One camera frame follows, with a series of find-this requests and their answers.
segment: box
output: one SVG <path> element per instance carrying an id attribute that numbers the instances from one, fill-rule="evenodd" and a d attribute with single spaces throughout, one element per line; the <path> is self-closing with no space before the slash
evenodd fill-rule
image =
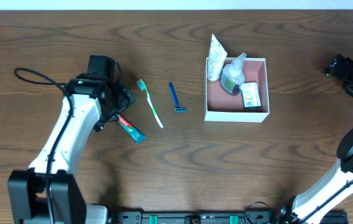
<path id="1" fill-rule="evenodd" d="M 224 66 L 232 63 L 234 58 L 227 57 Z M 232 96 L 226 93 L 219 81 L 210 83 L 207 80 L 207 62 L 204 72 L 204 120 L 261 123 L 270 113 L 266 61 L 264 58 L 245 58 L 243 73 L 245 82 L 256 82 L 259 88 L 261 110 L 244 110 L 241 93 Z"/>

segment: bottle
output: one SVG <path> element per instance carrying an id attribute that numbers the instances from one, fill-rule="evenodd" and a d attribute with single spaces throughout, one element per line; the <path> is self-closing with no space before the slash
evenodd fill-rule
<path id="1" fill-rule="evenodd" d="M 243 74 L 244 59 L 246 53 L 233 59 L 232 63 L 222 69 L 222 76 L 219 84 L 230 95 L 236 96 L 240 92 L 240 86 L 245 82 Z"/>

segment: white box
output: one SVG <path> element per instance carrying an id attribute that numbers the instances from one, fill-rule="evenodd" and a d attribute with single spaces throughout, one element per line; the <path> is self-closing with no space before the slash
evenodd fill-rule
<path id="1" fill-rule="evenodd" d="M 230 64 L 233 59 L 227 57 L 224 66 Z M 245 82 L 258 83 L 261 110 L 244 110 L 241 93 L 237 96 L 231 96 L 222 89 L 219 82 L 209 83 L 207 80 L 207 61 L 208 58 L 206 59 L 206 70 L 204 72 L 204 120 L 261 123 L 270 113 L 265 59 L 246 58 L 243 67 Z"/>

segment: green and white toothbrush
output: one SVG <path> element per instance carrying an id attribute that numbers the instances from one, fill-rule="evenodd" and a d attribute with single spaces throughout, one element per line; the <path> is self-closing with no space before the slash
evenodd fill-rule
<path id="1" fill-rule="evenodd" d="M 138 86 L 139 86 L 140 90 L 146 90 L 147 101 L 149 102 L 149 105 L 150 105 L 150 107 L 152 108 L 154 117 L 156 118 L 156 121 L 157 121 L 158 125 L 159 125 L 161 128 L 164 128 L 163 123 L 162 123 L 162 121 L 160 120 L 160 118 L 158 117 L 157 112 L 156 112 L 156 109 L 155 109 L 154 106 L 153 106 L 152 100 L 150 99 L 150 94 L 149 94 L 149 91 L 148 91 L 148 89 L 147 89 L 146 83 L 144 82 L 143 79 L 138 80 L 137 83 L 138 83 Z"/>

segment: white packet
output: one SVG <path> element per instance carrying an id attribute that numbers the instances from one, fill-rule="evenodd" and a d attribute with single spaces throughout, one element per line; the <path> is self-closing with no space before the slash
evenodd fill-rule
<path id="1" fill-rule="evenodd" d="M 207 79 L 216 81 L 221 75 L 227 52 L 213 34 L 207 61 Z"/>

